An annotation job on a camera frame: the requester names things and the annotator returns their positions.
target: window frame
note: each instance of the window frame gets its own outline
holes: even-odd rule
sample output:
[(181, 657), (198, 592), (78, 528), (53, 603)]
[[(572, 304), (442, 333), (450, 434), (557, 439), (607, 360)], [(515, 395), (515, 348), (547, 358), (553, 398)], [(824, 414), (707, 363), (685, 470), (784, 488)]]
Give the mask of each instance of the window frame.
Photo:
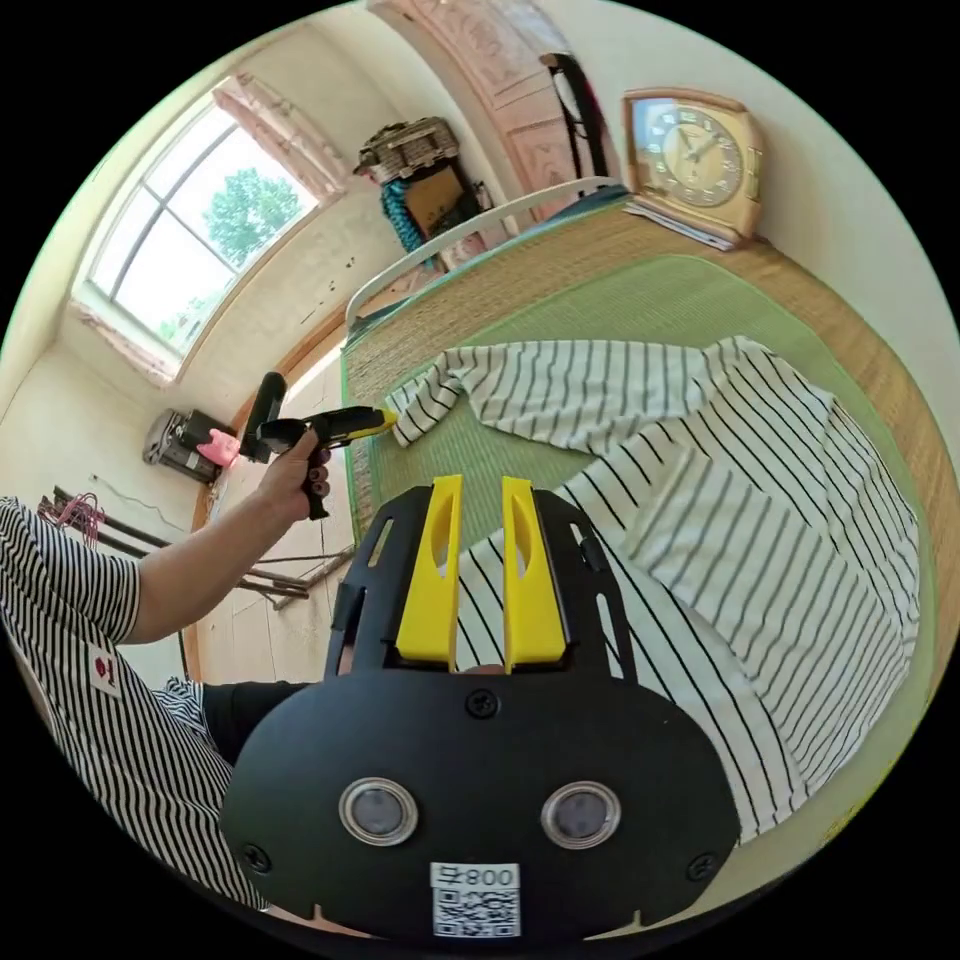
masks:
[[(97, 312), (102, 316), (103, 320), (112, 328), (114, 328), (119, 334), (124, 336), (127, 335), (128, 331), (132, 332), (129, 330), (129, 328), (132, 327), (133, 331), (136, 331), (136, 333), (139, 335), (138, 339), (146, 338), (151, 352), (155, 353), (159, 359), (175, 368), (174, 382), (179, 381), (182, 377), (184, 370), (196, 353), (197, 348), (203, 342), (206, 335), (210, 332), (210, 329), (216, 320), (219, 319), (219, 314), (222, 312), (224, 305), (232, 300), (238, 285), (254, 274), (259, 266), (266, 262), (266, 260), (272, 256), (279, 246), (297, 231), (298, 227), (308, 222), (321, 209), (326, 209), (328, 206), (330, 206), (329, 203), (322, 204), (319, 200), (314, 199), (312, 206), (305, 209), (298, 217), (287, 223), (280, 231), (278, 231), (278, 233), (266, 246), (257, 251), (255, 256), (253, 256), (242, 267), (237, 268), (228, 260), (226, 260), (224, 256), (211, 245), (209, 240), (200, 236), (196, 230), (194, 230), (183, 220), (182, 217), (180, 217), (174, 210), (170, 208), (170, 203), (174, 200), (181, 187), (196, 172), (201, 164), (203, 164), (203, 162), (207, 160), (207, 158), (210, 157), (210, 155), (221, 144), (236, 134), (238, 130), (242, 131), (242, 128), (236, 121), (233, 121), (226, 128), (226, 130), (218, 134), (210, 144), (208, 144), (197, 154), (197, 156), (190, 162), (189, 166), (180, 174), (173, 185), (167, 190), (164, 196), (160, 196), (156, 190), (147, 184), (147, 180), (150, 178), (151, 174), (164, 161), (164, 159), (177, 146), (177, 144), (183, 140), (190, 130), (193, 129), (197, 123), (203, 120), (203, 118), (208, 116), (212, 110), (219, 109), (220, 108), (216, 105), (216, 103), (213, 102), (211, 90), (201, 97), (197, 103), (195, 103), (193, 109), (189, 111), (189, 118), (185, 118), (185, 122), (171, 124), (171, 127), (168, 128), (169, 135), (160, 138), (160, 142), (162, 143), (160, 149), (157, 150), (157, 145), (155, 144), (154, 150), (150, 151), (148, 157), (143, 158), (143, 161), (137, 165), (139, 169), (136, 169), (136, 172), (127, 178), (121, 189), (118, 191), (117, 195), (115, 196), (115, 200), (119, 199), (119, 197), (123, 197), (122, 202), (117, 204), (113, 211), (109, 211), (109, 208), (107, 211), (104, 211), (105, 213), (112, 214), (109, 219), (109, 226), (107, 226), (105, 230), (94, 231), (94, 235), (91, 237), (91, 247), (93, 248), (91, 251), (92, 256), (86, 258), (87, 262), (79, 276), (80, 291), (85, 289), (88, 293), (87, 296), (81, 296), (80, 299), (86, 300), (88, 305), (96, 309)], [(154, 201), (154, 203), (157, 204), (157, 209), (151, 214), (149, 220), (146, 222), (146, 224), (144, 224), (137, 235), (137, 239), (131, 244), (130, 249), (127, 251), (120, 271), (113, 282), (112, 289), (109, 291), (104, 290), (93, 279), (93, 275), (106, 252), (107, 246), (114, 235), (114, 231), (117, 229), (120, 221), (123, 219), (124, 214), (129, 209), (130, 204), (133, 203), (134, 199), (139, 195), (141, 190), (146, 192), (147, 195)], [(136, 259), (137, 254), (140, 252), (143, 244), (149, 237), (150, 232), (156, 226), (158, 220), (164, 212), (173, 217), (182, 229), (186, 230), (190, 236), (197, 240), (212, 256), (217, 259), (219, 263), (229, 270), (232, 275), (232, 279), (224, 289), (222, 297), (216, 306), (211, 310), (209, 317), (200, 330), (197, 331), (196, 336), (187, 345), (185, 351), (176, 349), (172, 344), (164, 340), (158, 333), (156, 333), (156, 331), (150, 328), (146, 323), (140, 320), (116, 299), (120, 287), (122, 286), (130, 267)]]

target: person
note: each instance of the person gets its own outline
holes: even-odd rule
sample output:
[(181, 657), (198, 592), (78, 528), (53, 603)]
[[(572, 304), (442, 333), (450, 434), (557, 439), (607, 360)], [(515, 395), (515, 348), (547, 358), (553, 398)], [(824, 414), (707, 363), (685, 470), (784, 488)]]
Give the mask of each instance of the person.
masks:
[[(201, 620), (307, 518), (302, 484), (316, 444), (308, 431), (244, 501), (141, 561), (96, 552), (19, 501), (0, 498), (0, 624), (60, 751), (153, 857), (260, 910), (271, 908), (230, 853), (220, 807), (246, 738), (306, 684), (173, 678), (150, 690), (117, 648), (153, 643)], [(322, 463), (329, 458), (324, 451)], [(325, 465), (311, 470), (310, 482), (321, 496), (329, 493)], [(347, 651), (341, 672), (349, 659)], [(322, 919), (315, 925), (353, 932)]]

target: clock face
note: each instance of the clock face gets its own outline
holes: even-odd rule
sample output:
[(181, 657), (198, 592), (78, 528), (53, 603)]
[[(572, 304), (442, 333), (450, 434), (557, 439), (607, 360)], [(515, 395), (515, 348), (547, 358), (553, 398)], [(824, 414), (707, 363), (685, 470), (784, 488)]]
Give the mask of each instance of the clock face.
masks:
[(693, 207), (717, 207), (743, 183), (743, 155), (716, 116), (676, 101), (637, 101), (634, 132), (653, 186)]

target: wooden door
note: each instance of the wooden door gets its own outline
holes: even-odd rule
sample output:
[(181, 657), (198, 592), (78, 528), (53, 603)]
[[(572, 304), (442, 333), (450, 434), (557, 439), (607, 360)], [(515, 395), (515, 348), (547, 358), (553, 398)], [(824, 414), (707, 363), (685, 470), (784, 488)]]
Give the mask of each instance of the wooden door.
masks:
[[(375, 0), (370, 10), (391, 25), (397, 21), (389, 14), (399, 14), (456, 64), (492, 120), (524, 192), (575, 179), (560, 100), (539, 59), (569, 44), (532, 2)], [(583, 169), (590, 170), (589, 160)], [(574, 199), (545, 205), (533, 215), (544, 219)]]

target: bed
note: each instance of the bed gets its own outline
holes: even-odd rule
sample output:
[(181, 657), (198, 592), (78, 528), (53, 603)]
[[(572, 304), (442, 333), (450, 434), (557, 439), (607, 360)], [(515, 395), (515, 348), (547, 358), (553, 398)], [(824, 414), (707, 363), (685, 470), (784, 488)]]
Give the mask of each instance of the bed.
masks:
[[(564, 188), (584, 195), (559, 217), (363, 320), (359, 311), (367, 299), (455, 238), (425, 245), (360, 290), (347, 312), (344, 401), (379, 402), (451, 346), (576, 337), (705, 346), (740, 333), (774, 349), (838, 397), (880, 452), (921, 530), (920, 637), (906, 682), (856, 757), (785, 823), (739, 847), (704, 896), (667, 921), (675, 922), (743, 896), (815, 854), (896, 762), (960, 626), (960, 557), (947, 540), (948, 531), (960, 526), (960, 493), (916, 384), (839, 296), (762, 240), (721, 253), (629, 216), (622, 210), (623, 188), (599, 179), (550, 188), (552, 196)], [(481, 218), (536, 206), (544, 194)], [(465, 235), (480, 225), (475, 218), (457, 229)], [(455, 409), (449, 420), (440, 442), (424, 438), (415, 457), (389, 435), (350, 448), (358, 534), (384, 500), (433, 476), (460, 472), (467, 462), (469, 543), (499, 526), (501, 474), (553, 487), (580, 469), (563, 451), (544, 452), (479, 426), (466, 409)]]

